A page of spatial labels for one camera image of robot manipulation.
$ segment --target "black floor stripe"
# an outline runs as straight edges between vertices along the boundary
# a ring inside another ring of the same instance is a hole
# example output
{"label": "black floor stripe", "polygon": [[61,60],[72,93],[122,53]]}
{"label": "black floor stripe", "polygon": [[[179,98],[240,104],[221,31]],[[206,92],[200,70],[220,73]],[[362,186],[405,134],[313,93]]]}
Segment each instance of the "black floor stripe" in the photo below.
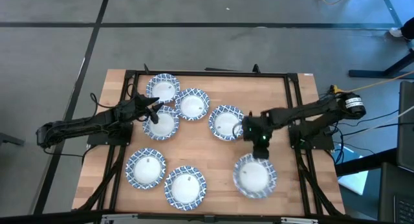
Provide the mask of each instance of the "black floor stripe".
{"label": "black floor stripe", "polygon": [[81,22],[0,22],[0,27],[60,27],[60,28],[82,28],[95,27],[96,23]]}
{"label": "black floor stripe", "polygon": [[399,27],[394,23],[29,23],[29,22],[0,22],[0,27],[34,27],[34,28],[146,28],[146,27],[244,27],[244,28],[357,28],[357,29],[386,29]]}
{"label": "black floor stripe", "polygon": [[390,0],[384,0],[384,2],[386,3],[386,6],[389,10],[389,13],[391,14],[391,17],[393,17],[395,24],[397,25],[396,27],[402,27],[401,25],[401,20],[397,15],[397,12],[395,11],[393,4],[391,4]]}
{"label": "black floor stripe", "polygon": [[386,29],[396,27],[394,23],[102,23],[102,28],[143,27],[264,27],[264,28],[359,28]]}
{"label": "black floor stripe", "polygon": [[[87,69],[88,69],[88,66],[89,66],[89,62],[91,60],[93,48],[95,46],[95,42],[96,42],[96,39],[98,37],[98,33],[99,33],[100,28],[97,27],[97,26],[98,26],[99,23],[102,22],[107,4],[108,4],[108,0],[103,0],[102,1],[102,5],[101,5],[101,8],[99,10],[98,17],[96,19],[97,24],[96,24],[96,26],[94,27],[94,29],[92,31],[91,38],[89,40],[89,44],[88,44],[87,49],[86,49],[85,57],[84,57],[82,66],[80,68],[79,75],[76,79],[73,92],[71,94],[71,99],[69,101],[69,104],[66,108],[65,115],[63,117],[63,120],[65,120],[65,121],[71,120],[72,117],[73,117],[75,107],[76,107],[76,103],[78,102],[78,97],[79,97],[79,94],[80,94],[80,90],[82,88],[82,83],[85,80],[85,75],[86,75],[86,72],[87,72]],[[58,145],[56,145],[56,147],[54,148],[53,153],[55,153],[55,154],[62,153],[64,144],[65,144],[65,142],[63,141],[63,142],[59,143]],[[53,155],[52,156],[52,160],[50,161],[49,167],[47,169],[45,179],[43,180],[43,185],[42,185],[40,193],[39,193],[38,201],[37,201],[36,206],[34,208],[34,214],[43,213],[43,210],[44,210],[46,202],[47,202],[47,197],[49,195],[49,191],[50,191],[50,188],[51,188],[52,183],[53,183],[53,178],[54,178],[56,170],[58,168],[59,160],[60,160],[60,155]]]}

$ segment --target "gray floor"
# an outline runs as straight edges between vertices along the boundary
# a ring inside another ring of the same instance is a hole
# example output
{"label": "gray floor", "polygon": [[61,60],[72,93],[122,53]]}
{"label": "gray floor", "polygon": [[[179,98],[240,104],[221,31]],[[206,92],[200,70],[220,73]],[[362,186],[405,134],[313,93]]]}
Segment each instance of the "gray floor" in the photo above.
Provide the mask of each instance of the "gray floor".
{"label": "gray floor", "polygon": [[[101,2],[0,0],[0,21],[94,22]],[[401,21],[414,16],[414,0],[391,2]],[[393,22],[383,0],[344,0],[334,6],[318,0],[109,0],[103,21]],[[26,139],[22,148],[1,146],[0,216],[30,213],[48,160],[36,146],[34,132],[42,124],[62,118],[91,32],[91,28],[0,28],[0,132]],[[384,30],[103,28],[74,118],[91,115],[94,106],[89,93],[100,94],[107,69],[141,69],[146,63],[154,70],[200,71],[218,67],[249,71],[258,63],[266,72],[314,73],[318,91],[323,93],[331,84],[352,89],[381,81],[349,78],[347,71],[382,70],[407,51],[405,41],[391,38]],[[367,108],[366,118],[398,109],[398,86],[396,81],[360,91]],[[359,128],[341,129],[345,133]],[[379,152],[394,148],[396,136],[397,129],[391,127],[347,142]],[[85,137],[68,140],[64,153],[81,154],[85,145]],[[356,151],[369,155],[367,151]],[[70,210],[79,172],[78,158],[61,158],[45,212]]]}

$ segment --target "black desk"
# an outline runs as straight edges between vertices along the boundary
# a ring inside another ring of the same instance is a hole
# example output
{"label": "black desk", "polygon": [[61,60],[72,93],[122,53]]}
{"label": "black desk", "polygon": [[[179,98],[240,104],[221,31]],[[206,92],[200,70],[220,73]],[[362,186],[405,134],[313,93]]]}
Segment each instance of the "black desk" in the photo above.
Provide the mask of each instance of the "black desk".
{"label": "black desk", "polygon": [[387,162],[381,166],[379,221],[394,221],[394,195],[414,195],[414,173]]}

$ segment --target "blue pattern rim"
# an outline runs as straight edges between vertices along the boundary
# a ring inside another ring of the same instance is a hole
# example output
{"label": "blue pattern rim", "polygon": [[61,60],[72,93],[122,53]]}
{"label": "blue pattern rim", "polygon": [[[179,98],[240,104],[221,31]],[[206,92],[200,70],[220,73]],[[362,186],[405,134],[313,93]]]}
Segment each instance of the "blue pattern rim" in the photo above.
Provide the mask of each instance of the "blue pattern rim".
{"label": "blue pattern rim", "polygon": [[230,136],[223,135],[219,133],[214,127],[215,118],[218,117],[221,113],[226,113],[226,112],[235,115],[237,119],[239,120],[238,125],[241,125],[241,121],[243,120],[244,115],[240,109],[238,109],[235,106],[231,106],[231,105],[220,105],[216,107],[210,114],[210,117],[208,118],[208,127],[210,128],[212,133],[221,140],[235,140],[243,134],[242,128],[240,128],[239,131],[235,133],[235,137],[234,137],[233,134]]}
{"label": "blue pattern rim", "polygon": [[[185,175],[185,174],[190,174],[197,178],[200,184],[200,192],[194,201],[184,204],[184,203],[181,203],[175,200],[175,198],[173,197],[171,188],[173,186],[173,182],[175,178],[177,178],[179,175]],[[183,210],[183,211],[188,211],[188,210],[197,208],[201,204],[204,197],[206,196],[206,191],[207,191],[207,184],[206,184],[206,180],[204,176],[201,174],[200,170],[192,166],[181,166],[179,168],[176,168],[167,176],[167,179],[164,184],[164,193],[166,195],[168,203],[171,206],[179,210]]]}
{"label": "blue pattern rim", "polygon": [[[158,161],[161,164],[161,173],[159,177],[157,178],[157,180],[155,180],[154,182],[149,183],[149,184],[142,184],[139,181],[137,181],[137,179],[135,179],[134,167],[135,167],[135,164],[141,158],[148,157],[148,156],[158,159]],[[165,173],[166,173],[166,160],[159,151],[154,150],[153,148],[142,148],[141,150],[138,150],[137,152],[132,154],[132,156],[130,156],[130,158],[128,159],[126,163],[126,168],[125,168],[125,175],[127,177],[128,183],[131,184],[134,188],[138,188],[138,189],[150,189],[150,188],[157,186],[161,182],[162,178],[164,178]]]}
{"label": "blue pattern rim", "polygon": [[174,89],[175,89],[175,94],[172,98],[170,98],[168,100],[157,100],[155,103],[159,104],[159,103],[163,102],[163,103],[167,104],[169,102],[174,101],[174,99],[176,99],[178,93],[180,92],[180,82],[174,75],[167,74],[167,73],[158,74],[158,75],[152,77],[149,80],[149,82],[147,84],[147,87],[146,87],[147,96],[149,98],[153,98],[152,89],[153,89],[154,85],[159,83],[159,82],[169,82],[169,83],[171,83],[173,85]]}
{"label": "blue pattern rim", "polygon": [[[248,191],[240,183],[240,176],[239,176],[240,169],[248,162],[258,162],[262,166],[264,166],[266,168],[267,172],[268,172],[269,182],[268,182],[267,186],[261,191],[258,191],[258,192]],[[251,153],[248,153],[248,154],[244,155],[243,157],[241,157],[238,160],[238,162],[235,164],[234,170],[233,170],[234,185],[236,186],[236,188],[238,189],[238,191],[240,193],[242,193],[246,197],[252,198],[252,199],[266,198],[271,193],[273,193],[273,191],[276,188],[276,179],[277,178],[278,178],[278,175],[277,175],[277,173],[276,173],[276,171],[273,167],[273,164],[269,160],[267,160],[267,159],[254,159],[253,155]]]}
{"label": "blue pattern rim", "polygon": [[[184,98],[186,98],[189,95],[198,96],[199,98],[202,99],[202,102],[204,104],[203,111],[201,112],[200,115],[198,115],[196,117],[188,117],[188,116],[184,115],[184,113],[182,113],[182,111],[181,111],[181,102],[184,100]],[[197,89],[197,88],[185,89],[185,90],[181,91],[175,99],[175,110],[177,110],[177,113],[179,114],[179,116],[182,117],[185,120],[199,120],[199,119],[201,119],[203,116],[205,116],[207,114],[209,107],[210,107],[210,98],[208,98],[208,95],[204,91],[202,91],[200,89]]]}
{"label": "blue pattern rim", "polygon": [[142,123],[142,129],[144,130],[144,133],[146,135],[148,135],[149,137],[151,137],[151,139],[153,139],[153,140],[167,140],[170,137],[174,136],[174,134],[179,129],[180,119],[179,119],[179,116],[178,116],[177,112],[172,107],[162,106],[157,111],[157,114],[161,114],[161,113],[166,113],[166,114],[169,114],[170,116],[173,117],[173,119],[174,119],[174,128],[168,135],[158,136],[158,135],[154,134],[153,132],[151,132],[150,122],[152,122],[152,121],[151,121],[150,118],[148,118],[146,121],[144,121]]}

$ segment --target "chair leg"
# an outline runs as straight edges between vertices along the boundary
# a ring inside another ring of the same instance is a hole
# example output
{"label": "chair leg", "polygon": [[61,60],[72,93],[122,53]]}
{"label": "chair leg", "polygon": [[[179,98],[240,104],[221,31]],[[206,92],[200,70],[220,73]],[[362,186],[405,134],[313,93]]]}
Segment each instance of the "chair leg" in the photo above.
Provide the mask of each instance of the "chair leg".
{"label": "chair leg", "polygon": [[0,133],[0,144],[1,143],[12,143],[18,146],[24,145],[25,141],[21,139],[17,139],[15,137],[9,136],[4,133]]}

